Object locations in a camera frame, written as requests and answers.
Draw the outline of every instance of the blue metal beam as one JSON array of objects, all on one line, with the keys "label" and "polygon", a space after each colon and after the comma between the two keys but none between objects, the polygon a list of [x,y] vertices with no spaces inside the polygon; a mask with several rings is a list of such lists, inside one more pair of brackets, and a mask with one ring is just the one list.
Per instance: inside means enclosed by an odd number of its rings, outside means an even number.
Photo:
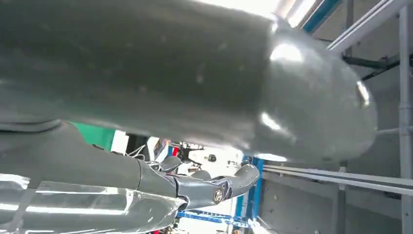
[{"label": "blue metal beam", "polygon": [[316,31],[331,13],[334,12],[339,3],[340,0],[324,0],[320,7],[307,20],[307,23],[303,26],[303,30],[309,33]]}]

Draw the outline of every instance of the bright light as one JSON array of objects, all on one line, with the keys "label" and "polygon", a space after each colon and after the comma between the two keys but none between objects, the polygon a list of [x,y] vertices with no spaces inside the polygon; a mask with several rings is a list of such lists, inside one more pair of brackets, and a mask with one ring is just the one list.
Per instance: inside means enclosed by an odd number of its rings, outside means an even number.
[{"label": "bright light", "polygon": [[251,219],[248,219],[248,224],[251,226],[251,229],[254,232],[254,234],[270,234],[270,232],[263,228],[257,221],[252,221]]},{"label": "bright light", "polygon": [[302,62],[302,55],[300,50],[291,44],[281,44],[274,48],[271,53],[270,60],[287,60],[292,62]]},{"label": "bright light", "polygon": [[363,82],[357,81],[357,87],[358,87],[358,90],[360,91],[361,96],[364,99],[364,107],[370,105],[370,94],[366,86],[363,84]]},{"label": "bright light", "polygon": [[90,232],[90,231],[94,231],[94,230],[95,230],[95,229],[89,229],[89,230],[82,230],[82,231],[69,232],[69,233],[61,233],[61,234],[75,234],[75,233]]},{"label": "bright light", "polygon": [[316,0],[302,0],[301,5],[297,8],[294,14],[288,19],[288,23],[291,25],[291,27],[293,28],[297,27],[297,25],[301,22],[301,20],[304,18],[307,12],[311,9],[311,7],[314,5],[315,2]]},{"label": "bright light", "polygon": [[261,158],[261,159],[265,159],[269,161],[275,161],[275,162],[286,162],[287,161],[286,158],[282,156],[278,156],[278,155],[273,155],[273,154],[256,154],[254,156],[257,158]]},{"label": "bright light", "polygon": [[[16,211],[18,205],[0,203],[0,210]],[[108,209],[83,209],[83,208],[61,208],[61,207],[36,207],[29,206],[27,212],[47,214],[79,214],[79,215],[124,215],[125,211]]]},{"label": "bright light", "polygon": [[19,176],[19,175],[12,175],[12,174],[0,174],[0,182],[14,182],[22,189],[27,189],[27,185],[29,184],[29,179]]},{"label": "bright light", "polygon": [[280,0],[195,0],[198,2],[216,5],[224,8],[245,11],[254,15],[262,16],[271,20],[277,10]]},{"label": "bright light", "polygon": [[281,126],[279,124],[277,124],[271,117],[269,114],[267,114],[266,112],[263,112],[261,114],[261,121],[263,122],[263,124],[267,125],[269,128],[271,128],[274,131],[279,131],[281,130]]},{"label": "bright light", "polygon": [[273,25],[272,25],[272,27],[271,27],[271,32],[275,32],[276,30],[277,30],[277,28],[278,28],[278,24],[277,23],[274,23]]},{"label": "bright light", "polygon": [[115,230],[115,229],[113,228],[113,229],[107,229],[107,230],[96,231],[96,232],[91,232],[91,233],[83,233],[83,234],[104,233],[104,232],[109,232],[109,231],[113,231],[113,230]]},{"label": "bright light", "polygon": [[52,233],[52,230],[27,230],[24,234],[30,233]]}]

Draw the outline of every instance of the aluminum rail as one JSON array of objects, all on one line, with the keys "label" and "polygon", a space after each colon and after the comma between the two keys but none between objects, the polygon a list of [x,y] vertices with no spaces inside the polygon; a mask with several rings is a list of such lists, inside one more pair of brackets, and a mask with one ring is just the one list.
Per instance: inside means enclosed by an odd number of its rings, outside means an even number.
[{"label": "aluminum rail", "polygon": [[369,181],[365,182],[365,181],[357,181],[357,180],[348,179],[348,178],[333,177],[330,175],[327,175],[327,176],[316,175],[316,174],[301,173],[301,172],[294,172],[294,171],[287,171],[287,170],[280,170],[280,169],[266,168],[264,169],[264,171],[265,172],[276,172],[276,173],[292,175],[292,176],[306,177],[309,179],[316,179],[316,180],[351,185],[351,186],[356,186],[356,187],[361,187],[361,188],[374,189],[374,190],[386,191],[390,193],[413,196],[413,187],[404,188],[404,187],[397,187],[397,186],[392,186],[392,185],[372,183]]},{"label": "aluminum rail", "polygon": [[278,169],[278,170],[308,173],[308,174],[315,174],[315,175],[322,175],[322,176],[335,176],[335,177],[341,177],[341,178],[345,178],[345,179],[364,180],[364,181],[368,181],[368,182],[372,182],[372,183],[379,182],[379,183],[394,184],[394,185],[401,185],[401,186],[412,186],[413,187],[413,180],[412,179],[393,178],[393,177],[375,176],[375,175],[353,174],[353,173],[344,173],[344,172],[331,172],[331,171],[317,170],[317,169],[304,169],[304,168],[264,165],[264,170],[268,170],[268,169]]},{"label": "aluminum rail", "polygon": [[364,16],[357,20],[353,26],[338,36],[327,49],[335,53],[342,53],[364,36],[369,34],[384,21],[394,16],[406,4],[412,0],[382,0]]}]

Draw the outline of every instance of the reflective surface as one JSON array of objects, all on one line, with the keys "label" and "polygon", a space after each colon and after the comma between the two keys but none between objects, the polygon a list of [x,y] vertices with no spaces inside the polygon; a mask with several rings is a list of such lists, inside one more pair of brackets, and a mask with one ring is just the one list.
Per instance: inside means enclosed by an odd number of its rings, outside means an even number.
[{"label": "reflective surface", "polygon": [[[8,230],[27,186],[0,174],[0,232]],[[169,225],[184,201],[121,188],[42,182],[16,233],[145,233]]]},{"label": "reflective surface", "polygon": [[3,122],[71,119],[281,161],[348,159],[374,140],[357,75],[277,17],[192,0],[13,0],[0,30]]}]

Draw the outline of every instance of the metal bar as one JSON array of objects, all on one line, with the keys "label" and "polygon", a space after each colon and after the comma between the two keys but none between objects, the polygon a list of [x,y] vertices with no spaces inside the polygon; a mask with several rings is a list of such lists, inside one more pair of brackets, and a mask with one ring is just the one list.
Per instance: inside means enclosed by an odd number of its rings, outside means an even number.
[{"label": "metal bar", "polygon": [[390,193],[397,193],[397,194],[402,194],[402,195],[413,196],[413,189],[408,189],[408,188],[400,188],[400,187],[389,186],[389,185],[373,184],[373,183],[369,183],[369,182],[354,181],[354,180],[350,180],[350,179],[342,179],[342,178],[335,178],[335,177],[322,176],[322,175],[312,175],[312,174],[284,171],[284,170],[278,170],[278,169],[267,169],[266,171],[277,172],[277,173],[282,173],[282,174],[288,174],[288,175],[293,175],[293,176],[300,176],[300,177],[305,177],[305,178],[310,178],[310,179],[317,179],[317,180],[333,182],[333,183],[339,183],[339,184],[346,184],[346,185],[351,185],[351,186],[356,186],[356,187],[361,187],[361,188],[374,189],[374,190],[379,190],[379,191],[386,191],[386,192],[390,192]]},{"label": "metal bar", "polygon": [[385,61],[371,61],[363,58],[355,58],[351,56],[343,56],[343,60],[350,65],[356,65],[361,67],[370,67],[373,69],[386,69],[387,63]]},{"label": "metal bar", "polygon": [[[408,6],[400,10],[400,175],[413,178],[411,133],[408,129],[412,118],[410,105],[410,61],[409,61],[409,13]],[[402,196],[402,233],[413,233],[413,197]]]},{"label": "metal bar", "polygon": [[[409,130],[410,132],[413,131],[413,126],[408,126],[408,127],[405,127],[405,128],[407,128],[407,130]],[[383,129],[383,130],[378,130],[377,131],[377,135],[396,134],[396,133],[399,133],[399,128]]]},{"label": "metal bar", "polygon": [[[345,0],[346,7],[346,30],[349,29],[354,23],[354,0]],[[345,50],[344,55],[351,57],[353,55],[353,49],[350,46]]]},{"label": "metal bar", "polygon": [[350,46],[360,41],[368,33],[379,27],[382,22],[395,15],[403,6],[412,0],[382,0],[349,29],[335,39],[327,49],[342,53]]},{"label": "metal bar", "polygon": [[[346,30],[353,25],[354,21],[354,0],[345,0],[346,7]],[[345,50],[344,55],[351,57],[353,55],[353,49],[350,46]],[[340,162],[340,172],[346,172],[347,161]],[[333,233],[345,234],[346,233],[346,205],[347,205],[346,187],[344,184],[338,185],[338,190],[333,199]]]},{"label": "metal bar", "polygon": [[[347,161],[340,163],[340,172],[345,172],[347,168]],[[346,204],[347,194],[344,184],[338,185],[338,190],[333,199],[333,233],[346,233]]]},{"label": "metal bar", "polygon": [[322,175],[322,176],[341,177],[345,179],[364,180],[364,182],[370,182],[370,183],[387,183],[387,184],[393,184],[393,185],[399,185],[399,186],[413,187],[412,179],[392,178],[392,177],[375,176],[375,175],[362,175],[362,174],[353,174],[353,173],[344,173],[344,172],[331,172],[331,171],[323,171],[323,170],[317,170],[317,169],[304,169],[304,168],[264,165],[264,170],[267,170],[267,169],[279,169],[283,171],[286,170],[286,171],[293,171],[293,172],[317,174],[317,175]]}]

